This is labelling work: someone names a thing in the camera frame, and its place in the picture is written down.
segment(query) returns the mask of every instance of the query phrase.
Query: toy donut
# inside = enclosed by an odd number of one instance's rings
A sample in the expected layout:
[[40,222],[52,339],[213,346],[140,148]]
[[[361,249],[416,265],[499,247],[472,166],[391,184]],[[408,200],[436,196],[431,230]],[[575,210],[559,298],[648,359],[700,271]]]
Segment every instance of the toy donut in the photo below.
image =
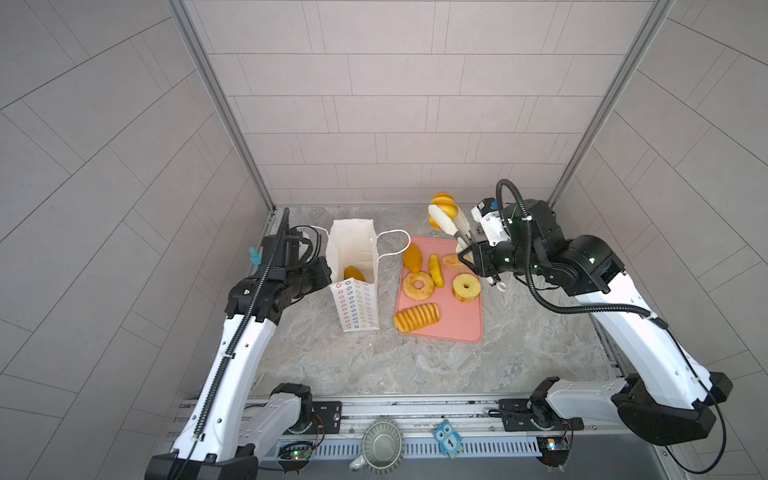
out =
[[[421,282],[424,285],[416,288],[414,283]],[[409,273],[402,281],[402,292],[412,300],[427,300],[435,292],[435,281],[427,272]]]

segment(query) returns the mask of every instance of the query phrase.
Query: owl sticker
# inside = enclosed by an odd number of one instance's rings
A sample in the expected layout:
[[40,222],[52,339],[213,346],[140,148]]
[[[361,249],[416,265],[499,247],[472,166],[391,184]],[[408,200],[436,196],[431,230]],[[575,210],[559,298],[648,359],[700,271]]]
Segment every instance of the owl sticker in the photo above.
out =
[[432,434],[440,444],[442,452],[447,456],[456,458],[459,452],[464,452],[462,437],[453,431],[453,425],[449,420],[445,420]]

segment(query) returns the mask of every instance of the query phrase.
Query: pink cutting board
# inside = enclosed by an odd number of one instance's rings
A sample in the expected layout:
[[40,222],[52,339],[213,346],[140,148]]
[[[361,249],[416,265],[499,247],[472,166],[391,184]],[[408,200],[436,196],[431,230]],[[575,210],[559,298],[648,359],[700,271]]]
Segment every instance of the pink cutting board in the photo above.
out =
[[[422,251],[422,270],[429,273],[429,256],[436,253],[438,257],[456,253],[456,240],[444,238],[411,237]],[[461,272],[442,268],[443,288],[435,287],[435,292],[427,300],[411,300],[402,292],[402,281],[410,270],[405,266],[400,275],[400,291],[397,297],[397,311],[411,308],[423,303],[436,303],[440,309],[440,321],[434,325],[425,326],[407,335],[426,336],[433,339],[455,340],[457,342],[477,343],[482,339],[482,294],[471,302],[459,302],[453,296],[453,279]]]

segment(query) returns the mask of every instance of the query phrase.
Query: black cable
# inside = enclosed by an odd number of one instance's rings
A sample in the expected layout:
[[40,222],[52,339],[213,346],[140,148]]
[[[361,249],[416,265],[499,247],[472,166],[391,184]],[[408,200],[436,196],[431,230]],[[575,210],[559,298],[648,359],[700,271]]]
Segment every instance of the black cable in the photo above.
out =
[[688,368],[690,369],[690,372],[693,375],[696,376],[696,380],[699,382],[699,385],[701,385],[701,388],[704,389],[704,392],[707,392],[707,397],[712,399],[712,403],[715,405],[715,409],[717,410],[717,415],[720,417],[720,424],[723,427],[723,443],[722,443],[722,445],[720,445],[720,451],[717,453],[717,457],[714,459],[712,464],[710,466],[706,467],[704,470],[696,471],[696,470],[691,470],[691,469],[689,469],[687,467],[684,467],[680,463],[680,461],[678,461],[677,458],[675,458],[675,456],[672,453],[672,451],[670,450],[669,446],[665,446],[664,447],[664,448],[667,449],[667,452],[669,452],[670,457],[672,457],[674,462],[677,463],[678,467],[682,468],[686,472],[693,473],[694,475],[702,475],[702,474],[707,473],[708,471],[712,470],[712,468],[715,468],[715,466],[717,466],[717,464],[720,463],[720,459],[723,458],[723,453],[725,453],[725,446],[726,446],[725,418],[723,417],[723,412],[720,410],[720,406],[717,405],[717,400],[715,400],[715,397],[712,395],[712,392],[710,392],[710,390],[706,386],[704,386],[704,383],[699,378],[699,374],[696,373],[696,370],[694,370],[694,366],[692,366],[690,364],[690,362],[688,361],[688,357],[685,354],[685,352],[683,351],[683,347],[680,346],[680,343],[677,341],[677,338],[675,337],[675,335],[670,330],[667,330],[667,333],[669,334],[670,338],[672,339],[672,341],[674,342],[675,346],[677,347],[677,350],[680,351],[680,354],[683,356],[683,359],[685,360],[686,365],[688,365]]
[[[518,282],[522,283],[525,286],[528,286],[528,284],[525,282],[525,280],[520,278],[518,275],[519,275],[519,273],[513,273],[512,274],[512,276],[515,278],[515,280],[517,280]],[[543,292],[544,290],[557,290],[558,288],[560,288],[560,287],[559,286],[548,286],[546,288],[538,288],[538,287],[536,287],[536,290],[538,290],[539,292]]]
[[184,469],[187,467],[187,463],[190,461],[190,458],[192,458],[192,452],[194,452],[194,448],[197,446],[197,440],[194,441],[192,444],[192,448],[190,449],[190,454],[187,455],[187,459],[184,460],[184,463],[181,465],[181,469],[176,474],[176,478],[174,480],[179,480],[181,478],[181,474],[184,473]]
[[[525,226],[525,285],[528,287],[528,291],[531,292],[531,295],[533,296],[534,300],[538,302],[539,305],[543,306],[545,309],[550,310],[555,313],[559,313],[561,315],[574,315],[579,313],[598,313],[598,312],[628,312],[628,313],[636,313],[637,315],[646,318],[650,320],[652,323],[654,323],[656,326],[658,326],[661,329],[667,329],[669,326],[667,322],[665,322],[663,319],[658,317],[651,317],[652,312],[649,310],[646,310],[645,308],[639,307],[637,305],[630,305],[629,303],[596,303],[594,305],[582,305],[582,306],[558,306],[554,305],[553,303],[549,303],[547,300],[544,299],[541,295],[539,295],[538,290],[536,290],[536,285],[533,283],[533,232],[532,232],[532,226],[531,221],[532,217],[528,213],[528,209],[525,208],[525,202],[523,201],[523,196],[520,195],[520,190],[513,184],[511,181],[502,178],[498,181],[496,184],[496,207],[499,213],[499,216],[502,215],[502,208],[504,207],[504,202],[502,201],[502,188],[507,187],[509,191],[512,192],[512,195],[515,197],[515,202],[518,205],[518,208],[520,209],[521,219]],[[507,222],[502,221],[502,225],[504,225],[504,230],[509,234],[509,228],[507,226]]]

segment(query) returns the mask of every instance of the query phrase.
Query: wall tile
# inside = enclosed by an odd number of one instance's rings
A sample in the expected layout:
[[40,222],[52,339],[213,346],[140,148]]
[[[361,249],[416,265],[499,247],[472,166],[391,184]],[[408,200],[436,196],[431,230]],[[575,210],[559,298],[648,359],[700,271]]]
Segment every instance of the wall tile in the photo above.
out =
[[467,55],[461,93],[556,95],[572,59],[570,55]]
[[168,248],[168,242],[145,219],[141,218],[141,215],[137,214],[136,210],[128,212],[128,215],[123,219],[123,223],[144,239],[145,242],[149,243],[150,247],[154,248],[154,251],[160,255],[165,253],[165,249]]
[[248,227],[248,220],[250,216],[245,218],[237,208],[231,208],[200,268],[200,275],[217,290],[227,278],[232,259]]
[[360,205],[365,201],[362,188],[302,188],[290,191],[296,205]]
[[27,0],[26,3],[76,65],[90,58],[48,0]]
[[764,415],[754,415],[754,412],[759,412],[762,396],[766,394],[768,376],[764,372],[754,373],[734,380],[733,395],[721,406],[763,476],[768,473],[768,440],[763,434],[768,429],[768,419]]
[[61,420],[0,408],[0,463],[8,478],[27,478]]
[[568,207],[576,227],[581,232],[586,232],[590,223],[598,217],[598,209],[592,204],[587,192],[577,181],[571,181],[563,193],[562,203]]
[[461,55],[349,56],[355,95],[458,95],[463,66]]
[[136,51],[141,57],[141,61],[146,65],[147,70],[149,70],[149,73],[152,75],[152,78],[154,78],[157,86],[160,87],[160,90],[163,93],[169,91],[172,85],[168,81],[168,77],[163,73],[163,69],[160,68],[160,64],[157,63],[157,59],[152,54],[152,50],[149,49],[149,45],[147,45],[147,41],[144,40],[144,37],[136,35],[130,39],[130,42],[133,44],[134,48],[136,48]]
[[180,83],[109,142],[109,148],[149,187],[203,122],[192,89]]
[[232,151],[232,140],[224,128],[224,123],[218,113],[211,115],[199,130],[206,147],[217,165],[221,165],[224,158]]
[[240,107],[240,113],[243,114],[247,133],[326,133],[328,131],[323,101],[320,97],[237,97],[237,105]]
[[214,67],[216,78],[221,84],[221,89],[226,95],[252,95],[248,80],[245,77],[240,56],[237,54],[208,55],[211,65]]
[[455,2],[445,53],[539,53],[554,2]]
[[346,55],[238,55],[254,95],[351,95]]
[[192,93],[194,93],[200,108],[203,109],[203,113],[206,116],[211,116],[216,111],[216,107],[214,107],[214,101],[211,100],[208,90],[205,88],[205,85],[203,85],[203,79],[200,77],[200,72],[195,71],[194,73],[191,73],[190,76],[187,77],[187,83],[190,85],[190,88],[192,88]]
[[659,154],[656,153],[653,148],[648,148],[648,150],[645,151],[645,155],[643,155],[640,161],[637,162],[637,165],[635,165],[629,175],[627,175],[627,178],[624,179],[624,186],[629,189],[634,187],[637,181],[640,180],[640,177],[645,175],[645,172],[657,158],[659,158]]
[[387,134],[387,163],[462,164],[469,134]]
[[256,165],[296,163],[285,134],[245,134],[244,137]]
[[171,85],[177,84],[194,71],[192,58],[170,18],[141,32],[141,36]]
[[754,250],[745,246],[738,252],[713,266],[705,274],[698,277],[699,283],[707,291],[711,292],[723,283],[735,276],[747,271],[760,263],[762,259]]
[[[729,356],[726,359],[719,360],[717,362],[707,365],[707,370],[711,372],[724,372],[730,379],[737,379],[742,376],[749,375],[751,373],[759,372],[763,369],[760,364],[755,360],[755,357],[750,352],[737,353],[734,356]],[[741,444],[736,440],[736,444],[740,447]],[[710,450],[711,452],[718,452],[720,448]]]
[[327,53],[431,53],[434,2],[319,2]]
[[698,85],[696,85],[690,95],[688,95],[688,98],[685,99],[685,104],[694,110],[699,108],[699,105],[704,98],[710,94],[717,82],[720,81],[723,75],[725,75],[725,72],[728,71],[730,66],[733,65],[740,55],[741,54],[738,51],[725,47],[723,53],[717,57],[714,64],[707,70],[707,73]]
[[95,477],[156,355],[156,346],[118,330],[29,478]]
[[650,225],[643,209],[606,164],[585,190],[622,247],[628,247]]
[[216,305],[206,323],[203,335],[192,355],[187,371],[179,385],[179,390],[198,393],[205,383],[208,372],[212,367],[216,351],[220,345],[223,330],[224,308],[227,306],[229,292],[234,283],[229,280],[224,282],[221,293],[216,298]]
[[673,167],[710,124],[642,73],[632,76],[616,112]]
[[2,115],[0,157],[3,158],[0,238],[3,238],[63,184],[69,173]]
[[427,97],[335,97],[334,100],[342,132],[425,130]]
[[0,406],[25,412],[63,417],[77,393],[0,375]]
[[508,178],[520,187],[553,188],[562,171],[557,164],[513,164]]
[[51,130],[23,100],[15,101],[3,108],[2,113],[67,172],[73,174],[82,167],[83,159]]
[[543,164],[558,134],[483,134],[475,162],[479,164]]
[[80,391],[159,260],[120,225],[5,371]]
[[199,150],[188,141],[157,176],[134,209],[170,242],[211,176],[210,168]]
[[627,260],[634,259],[638,253],[643,251],[643,249],[658,236],[659,230],[656,226],[653,224],[649,225],[634,242],[624,248],[624,254],[627,256]]
[[125,321],[121,325],[127,331],[147,340],[152,345],[162,347],[168,332],[145,319],[133,310],[128,312]]
[[155,415],[153,413],[142,412],[141,410],[131,409],[123,422],[124,430],[132,432],[146,433],[148,435],[157,435],[160,433],[160,427],[165,420],[164,415]]
[[347,165],[350,188],[420,187],[421,165]]
[[74,67],[59,43],[22,0],[0,6],[0,106]]
[[680,343],[702,365],[744,351],[739,336],[661,235],[634,258],[632,266]]
[[435,2],[435,20],[432,23],[432,53],[445,53],[445,37],[448,34],[448,2]]
[[366,188],[366,204],[428,204],[435,188]]
[[170,331],[213,242],[213,236],[197,217],[189,215],[141,291],[133,310]]
[[248,173],[245,165],[237,152],[232,150],[197,200],[218,227],[224,223],[224,218],[246,181]]
[[307,164],[374,164],[374,134],[300,134]]
[[435,188],[490,187],[496,185],[501,172],[502,166],[500,164],[439,165],[432,169],[430,185]]
[[33,91],[25,103],[88,159],[160,96],[126,41]]
[[203,335],[214,303],[192,288],[179,312],[178,321],[168,333],[147,379],[136,397],[134,408],[165,415],[173,401],[195,346]]
[[594,149],[611,167],[619,180],[625,180],[649,148],[615,111],[605,121],[600,134],[594,140]]
[[59,187],[0,243],[0,318],[36,328],[143,192],[109,149]]
[[623,55],[574,55],[558,95],[602,95],[611,84]]
[[697,111],[763,161],[768,161],[768,65],[736,59]]
[[707,37],[768,62],[766,31],[768,5],[760,0],[713,0],[706,2],[693,29]]
[[513,132],[523,97],[441,97],[437,131]]
[[768,266],[758,263],[710,292],[712,300],[763,368],[768,365],[763,328],[768,303],[764,283],[760,282],[765,280],[768,280]]
[[212,53],[312,53],[301,2],[195,2]]
[[663,158],[648,168],[632,194],[694,276],[744,247],[736,232]]
[[623,55],[649,7],[650,2],[574,2],[554,52]]
[[525,131],[580,134],[599,103],[600,97],[539,97]]
[[0,320],[0,371],[5,370],[31,334],[29,330]]
[[150,454],[155,435],[121,430],[109,449],[97,480],[136,480],[144,475],[144,462]]
[[763,258],[768,257],[768,167],[712,128],[678,172]]
[[723,50],[716,41],[667,20],[638,68],[685,100]]
[[267,165],[264,168],[272,188],[337,188],[333,165]]

